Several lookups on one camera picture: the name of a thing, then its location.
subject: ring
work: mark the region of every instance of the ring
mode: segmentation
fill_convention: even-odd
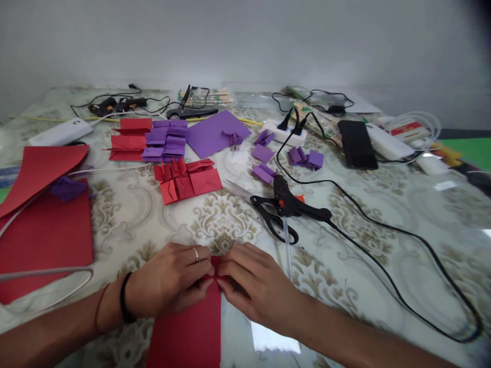
[[[198,254],[198,251],[196,250],[196,248],[193,247],[193,251],[194,251],[194,254],[196,254],[196,261],[194,261],[195,263],[197,261],[199,261],[199,254]]]

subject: black wristband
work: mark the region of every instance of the black wristband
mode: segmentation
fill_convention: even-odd
[[[135,316],[126,309],[126,302],[124,301],[124,289],[126,288],[126,283],[131,274],[132,272],[128,272],[124,277],[123,284],[121,285],[121,292],[119,293],[119,304],[121,305],[121,312],[123,313],[123,321],[126,323],[133,323],[137,320]]]

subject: red string bracelet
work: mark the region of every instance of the red string bracelet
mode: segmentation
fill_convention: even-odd
[[[99,330],[99,328],[97,327],[97,315],[99,314],[99,307],[101,306],[101,302],[102,302],[102,297],[104,296],[104,293],[106,292],[106,289],[107,287],[109,286],[110,284],[107,284],[105,287],[104,287],[104,290],[102,290],[102,294],[99,298],[99,302],[97,303],[97,307],[96,307],[96,315],[94,316],[94,328],[96,330],[96,332],[99,334],[99,335],[104,335],[104,333]]]

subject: white power strip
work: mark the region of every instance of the white power strip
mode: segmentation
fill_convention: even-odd
[[[283,143],[286,141],[292,130],[294,129],[293,126],[288,125],[288,128],[286,130],[281,130],[278,129],[278,125],[280,122],[273,120],[273,119],[268,119],[266,122],[263,124],[262,128],[259,130],[259,132],[262,132],[264,130],[267,130],[268,133],[274,133],[275,134],[275,141],[278,141],[280,143]],[[300,147],[303,146],[305,143],[305,139],[307,138],[307,132],[305,129],[302,130],[302,133],[300,135],[293,134],[292,137],[288,140],[288,143],[286,143],[289,146],[292,147]]]
[[[64,146],[92,132],[85,120],[76,118],[61,123],[29,139],[32,146]]]

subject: white power bank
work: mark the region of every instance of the white power bank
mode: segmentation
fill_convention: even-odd
[[[76,118],[30,138],[29,143],[32,146],[64,146],[92,133],[92,130],[85,120]]]
[[[410,156],[414,149],[373,124],[366,124],[373,149],[389,160]]]

